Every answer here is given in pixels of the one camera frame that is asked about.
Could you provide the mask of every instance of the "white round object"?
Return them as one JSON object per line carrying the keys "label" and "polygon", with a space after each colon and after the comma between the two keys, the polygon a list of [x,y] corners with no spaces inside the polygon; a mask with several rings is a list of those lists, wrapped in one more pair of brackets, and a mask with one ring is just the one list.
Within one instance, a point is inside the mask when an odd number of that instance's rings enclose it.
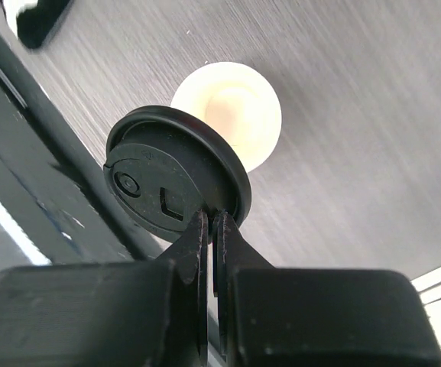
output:
{"label": "white round object", "polygon": [[241,63],[211,63],[191,73],[171,107],[197,117],[232,147],[247,172],[274,150],[281,132],[281,107],[271,84]]}

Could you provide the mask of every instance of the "white paper cup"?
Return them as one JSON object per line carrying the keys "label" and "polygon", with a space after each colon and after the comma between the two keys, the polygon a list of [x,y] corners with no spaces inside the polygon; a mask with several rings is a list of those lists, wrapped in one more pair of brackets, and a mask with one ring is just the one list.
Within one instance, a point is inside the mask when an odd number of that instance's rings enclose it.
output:
{"label": "white paper cup", "polygon": [[197,117],[232,147],[247,172],[262,164],[281,132],[281,107],[271,84],[241,63],[211,63],[191,73],[171,107]]}

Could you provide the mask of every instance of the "circular button on lid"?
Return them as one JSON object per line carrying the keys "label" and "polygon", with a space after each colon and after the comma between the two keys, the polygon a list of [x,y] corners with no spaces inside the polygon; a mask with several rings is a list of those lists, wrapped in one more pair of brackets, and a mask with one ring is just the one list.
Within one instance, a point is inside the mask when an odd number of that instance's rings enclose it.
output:
{"label": "circular button on lid", "polygon": [[235,152],[199,119],[165,106],[128,113],[110,132],[104,173],[137,224],[175,241],[192,215],[226,209],[242,224],[251,207],[248,175]]}

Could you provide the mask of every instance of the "table surface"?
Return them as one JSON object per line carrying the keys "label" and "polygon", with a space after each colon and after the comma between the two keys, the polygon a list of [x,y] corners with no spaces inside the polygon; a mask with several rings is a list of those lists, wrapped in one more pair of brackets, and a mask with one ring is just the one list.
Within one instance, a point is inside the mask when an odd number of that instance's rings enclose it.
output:
{"label": "table surface", "polygon": [[44,50],[0,32],[100,163],[110,128],[205,63],[261,72],[280,141],[249,174],[269,261],[441,265],[441,1],[79,0]]}

